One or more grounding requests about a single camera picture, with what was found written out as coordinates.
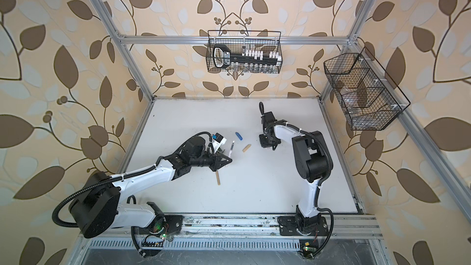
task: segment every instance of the black rack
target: black rack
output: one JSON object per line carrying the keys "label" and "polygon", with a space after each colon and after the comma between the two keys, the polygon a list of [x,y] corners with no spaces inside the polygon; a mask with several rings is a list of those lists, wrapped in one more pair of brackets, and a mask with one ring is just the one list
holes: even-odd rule
{"label": "black rack", "polygon": [[209,30],[208,71],[278,74],[283,64],[280,37],[278,31]]}
{"label": "black rack", "polygon": [[[373,71],[367,61],[372,54],[364,51],[326,60],[325,73],[352,130],[384,130],[410,101],[379,62],[385,76]],[[398,89],[406,102],[397,100],[385,82]]]}

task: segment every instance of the wire basket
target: wire basket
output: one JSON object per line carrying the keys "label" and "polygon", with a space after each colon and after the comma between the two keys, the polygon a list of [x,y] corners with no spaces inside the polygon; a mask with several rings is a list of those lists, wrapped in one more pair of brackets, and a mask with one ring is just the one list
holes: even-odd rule
{"label": "wire basket", "polygon": [[278,74],[283,64],[277,31],[209,30],[206,64],[210,73]]}
{"label": "wire basket", "polygon": [[[326,60],[325,73],[352,130],[384,130],[410,101],[381,64],[385,76],[378,77],[368,63],[372,54],[364,51]],[[406,102],[397,100],[385,82],[398,89]]]}

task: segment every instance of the metal wire mesh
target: metal wire mesh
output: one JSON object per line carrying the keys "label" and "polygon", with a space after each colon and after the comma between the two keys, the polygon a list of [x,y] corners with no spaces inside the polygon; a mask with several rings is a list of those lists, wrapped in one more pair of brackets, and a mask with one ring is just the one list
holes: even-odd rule
{"label": "metal wire mesh", "polygon": [[228,73],[280,73],[283,64],[281,32],[248,32],[248,35],[258,32],[256,37],[246,34],[239,36],[240,31],[235,30],[225,32],[219,35],[217,30],[208,31],[206,64],[209,72],[219,73],[224,70]]}
{"label": "metal wire mesh", "polygon": [[324,69],[352,130],[383,130],[410,104],[393,97],[362,53],[326,60]]}

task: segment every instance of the white tabletop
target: white tabletop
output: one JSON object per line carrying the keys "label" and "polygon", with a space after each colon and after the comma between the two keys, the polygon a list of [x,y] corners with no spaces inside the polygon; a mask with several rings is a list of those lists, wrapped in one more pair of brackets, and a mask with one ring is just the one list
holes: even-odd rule
{"label": "white tabletop", "polygon": [[[301,198],[302,179],[294,164],[292,146],[263,149],[259,102],[278,120],[287,120],[306,131],[320,131],[334,168],[322,185],[319,207],[334,213],[356,212],[345,175],[321,109],[315,99],[204,99],[156,100],[128,171],[149,166],[175,151],[192,135],[208,131],[232,141],[233,162],[219,170],[221,185],[208,167],[193,167],[176,180],[155,185],[138,194],[139,203],[153,201],[164,213],[294,213]],[[235,132],[240,133],[240,141]]]}

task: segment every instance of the black mesh basket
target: black mesh basket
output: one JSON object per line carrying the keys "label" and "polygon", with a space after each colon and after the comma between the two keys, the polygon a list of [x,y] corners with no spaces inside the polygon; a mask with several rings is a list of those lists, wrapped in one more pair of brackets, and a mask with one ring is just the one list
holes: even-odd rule
{"label": "black mesh basket", "polygon": [[[373,71],[368,64],[371,54],[364,50],[326,60],[324,70],[350,128],[384,130],[410,101],[381,64],[385,76],[379,77]],[[406,101],[398,101],[385,84],[400,91]]]}
{"label": "black mesh basket", "polygon": [[209,30],[208,71],[278,74],[283,64],[280,37],[276,31]]}

